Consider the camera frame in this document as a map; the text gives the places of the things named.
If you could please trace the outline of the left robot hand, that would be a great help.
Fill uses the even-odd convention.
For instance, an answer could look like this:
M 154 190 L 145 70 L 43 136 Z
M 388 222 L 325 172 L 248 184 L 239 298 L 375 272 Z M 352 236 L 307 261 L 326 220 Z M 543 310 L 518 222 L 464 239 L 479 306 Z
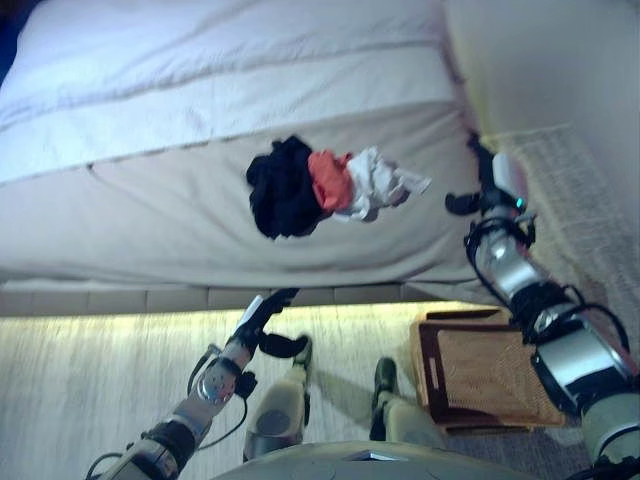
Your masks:
M 284 288 L 276 290 L 267 298 L 256 297 L 257 302 L 253 302 L 246 310 L 248 316 L 236 327 L 232 339 L 246 348 L 250 356 L 253 356 L 257 349 L 266 355 L 281 359 L 294 358 L 303 353 L 311 345 L 308 336 L 301 335 L 291 339 L 264 331 L 271 317 L 282 313 L 290 306 L 298 292 L 298 288 Z

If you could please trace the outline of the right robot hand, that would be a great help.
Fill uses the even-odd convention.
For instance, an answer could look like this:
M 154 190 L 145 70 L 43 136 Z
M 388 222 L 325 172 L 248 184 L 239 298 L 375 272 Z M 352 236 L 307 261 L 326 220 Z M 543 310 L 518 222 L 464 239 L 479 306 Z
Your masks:
M 480 190 L 463 195 L 448 193 L 445 197 L 447 211 L 467 216 L 508 207 L 517 214 L 524 213 L 528 206 L 528 186 L 523 167 L 505 152 L 490 151 L 475 131 L 470 133 L 466 146 L 477 160 Z

